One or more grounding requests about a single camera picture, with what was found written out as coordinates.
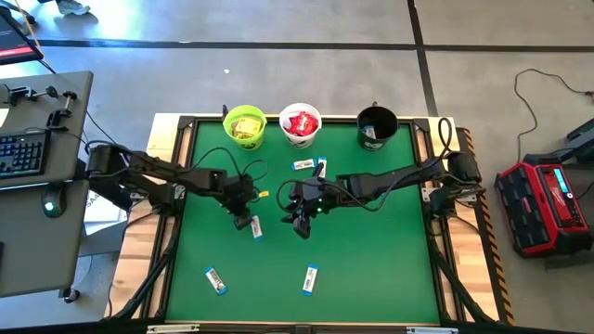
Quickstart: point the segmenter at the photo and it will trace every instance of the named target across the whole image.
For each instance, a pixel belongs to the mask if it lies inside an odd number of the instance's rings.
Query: red candy wrapper
[[[298,116],[289,117],[291,127],[285,128],[288,133],[298,136],[312,134],[317,129],[317,118],[305,111],[299,112]]]

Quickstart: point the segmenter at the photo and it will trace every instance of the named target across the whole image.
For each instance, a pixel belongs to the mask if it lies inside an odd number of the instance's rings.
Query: red power station
[[[513,248],[523,257],[574,254],[592,247],[594,237],[557,162],[526,155],[495,179]]]

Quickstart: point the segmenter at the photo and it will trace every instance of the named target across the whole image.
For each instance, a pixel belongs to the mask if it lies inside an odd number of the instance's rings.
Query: white sneaker
[[[91,10],[90,6],[83,6],[76,0],[62,0],[58,2],[58,10],[62,15],[84,15]]]

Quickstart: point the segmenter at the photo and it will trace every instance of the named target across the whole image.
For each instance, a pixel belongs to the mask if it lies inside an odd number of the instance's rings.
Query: green table surface
[[[275,194],[287,179],[305,179],[312,169],[292,171],[294,161],[328,157],[327,178],[341,173],[383,173],[413,163],[409,128],[401,126],[387,146],[365,151],[355,140],[355,126],[324,124],[313,146],[291,148],[277,123],[265,129],[265,141],[245,151],[228,138],[220,123],[199,126],[194,161],[215,147],[229,148],[243,169],[250,161],[268,162],[257,181],[270,197],[250,204],[264,239],[255,241],[249,227],[236,230],[232,216],[214,199],[187,197],[175,261],[168,321],[438,323],[429,253],[416,186],[393,191],[379,212],[335,209],[312,220],[311,237],[301,239]],[[201,167],[235,174],[223,151]],[[248,169],[253,177],[265,167]],[[283,190],[285,200],[289,186]],[[301,294],[307,265],[317,264],[313,296]],[[217,295],[204,275],[213,265],[228,292]]]

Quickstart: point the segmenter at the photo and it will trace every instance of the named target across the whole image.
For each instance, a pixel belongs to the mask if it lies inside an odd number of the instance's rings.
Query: black desk
[[[70,129],[71,134],[80,138],[83,135],[85,112],[91,94],[92,82],[93,72],[91,71],[3,79],[0,80],[0,100],[6,101],[7,97],[7,91],[2,84],[6,84],[10,88],[30,86],[38,93],[44,92],[49,85],[56,87],[60,94],[70,90],[76,93],[78,99],[71,102],[72,117],[65,119],[63,124]],[[64,108],[65,103],[66,98],[63,96],[59,99],[42,96],[37,99],[37,102],[22,99],[16,107],[0,105],[0,108],[10,107],[4,124],[0,125],[0,134],[21,132],[34,126],[45,128],[48,115],[55,109]],[[49,158],[43,175],[1,180],[0,188],[72,179],[77,164],[80,141],[72,135],[52,134],[50,145]]]
[[[45,186],[0,191],[0,297],[69,288],[83,229],[87,181],[66,184],[68,209],[47,218]]]

